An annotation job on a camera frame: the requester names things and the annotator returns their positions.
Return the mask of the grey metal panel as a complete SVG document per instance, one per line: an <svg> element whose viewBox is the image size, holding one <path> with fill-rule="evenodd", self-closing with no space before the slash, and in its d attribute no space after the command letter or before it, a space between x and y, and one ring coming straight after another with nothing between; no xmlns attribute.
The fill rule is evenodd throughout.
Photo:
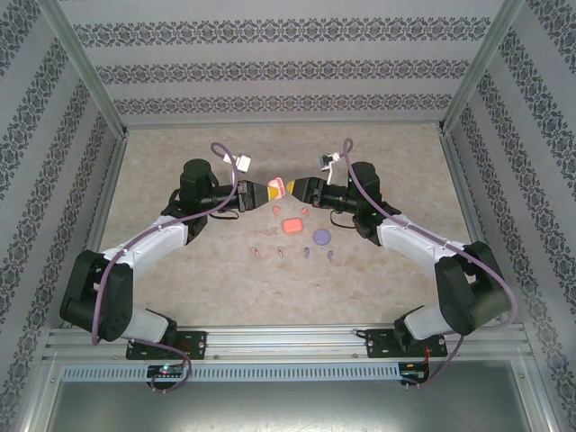
<svg viewBox="0 0 576 432"><path fill-rule="evenodd" d="M405 391L392 382L66 382L48 432L531 432L510 391Z"/></svg>

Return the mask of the aluminium rear frame beam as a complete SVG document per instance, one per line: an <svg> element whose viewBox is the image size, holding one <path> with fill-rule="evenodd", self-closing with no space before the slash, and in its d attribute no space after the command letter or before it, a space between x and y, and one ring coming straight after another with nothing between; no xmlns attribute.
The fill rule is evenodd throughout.
<svg viewBox="0 0 576 432"><path fill-rule="evenodd" d="M229 128L277 128L277 127L347 127L347 126L413 126L433 125L442 127L441 121L220 121L197 123L142 123L126 126L126 131L165 131L165 130L201 130Z"/></svg>

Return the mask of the aluminium side frame beam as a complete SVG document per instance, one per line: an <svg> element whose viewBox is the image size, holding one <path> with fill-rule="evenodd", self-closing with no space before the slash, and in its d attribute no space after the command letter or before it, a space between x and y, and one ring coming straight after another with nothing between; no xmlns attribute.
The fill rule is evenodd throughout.
<svg viewBox="0 0 576 432"><path fill-rule="evenodd" d="M84 293L90 291L86 286L87 272L93 258L98 259L99 247L104 234L105 223L112 205L113 193L121 170L122 159L128 142L129 132L126 131L116 140L110 154L103 183L95 200L96 206L90 220L87 237L81 253L76 257L72 272L68 278L59 308L59 316L67 323L80 325L88 332L92 331L95 297L88 294L88 299L82 299Z"/></svg>
<svg viewBox="0 0 576 432"><path fill-rule="evenodd" d="M486 239L484 231L482 230L482 221L477 214L476 208L474 207L473 195L471 194L468 187L466 176L464 175L464 169L462 168L458 158L452 137L450 134L446 134L441 129L439 129L438 138L444 153L449 174L454 184L454 190L461 208L465 227L467 229L470 241L482 241L484 243L489 243L489 241ZM515 293L512 289L509 289L509 293L512 294L512 310L490 321L486 326L483 327L484 331L503 331L509 326L517 325L519 312L518 300L516 299Z"/></svg>

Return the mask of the aluminium mounting rail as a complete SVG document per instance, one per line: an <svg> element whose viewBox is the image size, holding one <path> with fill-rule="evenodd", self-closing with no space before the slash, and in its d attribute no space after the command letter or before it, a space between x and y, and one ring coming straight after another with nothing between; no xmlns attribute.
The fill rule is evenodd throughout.
<svg viewBox="0 0 576 432"><path fill-rule="evenodd" d="M330 362L366 359L373 347L349 326L205 327L201 345L204 361L221 362ZM101 342L94 346L88 333L78 328L57 328L49 333L41 354L43 361L61 363L120 362L128 341ZM531 357L533 348L521 325L502 331L479 330L466 337L457 360L511 360Z"/></svg>

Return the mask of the aluminium corner post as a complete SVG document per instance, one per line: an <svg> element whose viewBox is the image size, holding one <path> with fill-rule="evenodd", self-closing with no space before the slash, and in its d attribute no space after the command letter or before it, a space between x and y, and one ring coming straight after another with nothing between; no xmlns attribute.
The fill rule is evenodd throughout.
<svg viewBox="0 0 576 432"><path fill-rule="evenodd" d="M438 131L441 135L446 135L454 128L524 2L525 0L503 0L461 84L455 91L445 115L438 123Z"/></svg>
<svg viewBox="0 0 576 432"><path fill-rule="evenodd" d="M41 13L45 16L50 28L54 31L60 44L67 53L76 72L84 81L90 95L94 98L100 112L112 128L116 137L123 137L127 130L116 109L113 99L109 96L104 83L98 75L95 66L88 57L85 48L68 20L59 0L35 0Z"/></svg>

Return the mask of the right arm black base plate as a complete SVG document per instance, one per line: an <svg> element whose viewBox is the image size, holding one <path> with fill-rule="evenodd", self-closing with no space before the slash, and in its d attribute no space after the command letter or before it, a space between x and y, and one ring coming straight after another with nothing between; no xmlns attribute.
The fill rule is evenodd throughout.
<svg viewBox="0 0 576 432"><path fill-rule="evenodd" d="M369 358L445 358L446 341L441 335L417 340L392 328L359 329L355 335L364 341Z"/></svg>

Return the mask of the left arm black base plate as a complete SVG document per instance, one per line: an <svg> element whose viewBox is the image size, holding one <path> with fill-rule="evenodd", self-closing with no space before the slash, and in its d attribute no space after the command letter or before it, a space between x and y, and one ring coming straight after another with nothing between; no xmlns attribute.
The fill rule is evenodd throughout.
<svg viewBox="0 0 576 432"><path fill-rule="evenodd" d="M170 340L162 340L161 344L186 353L191 360L203 360L207 345L207 333L204 331L178 330L175 333L175 337L172 337ZM131 341L128 342L125 356L128 360L132 361L184 359L181 354L175 353L166 348Z"/></svg>

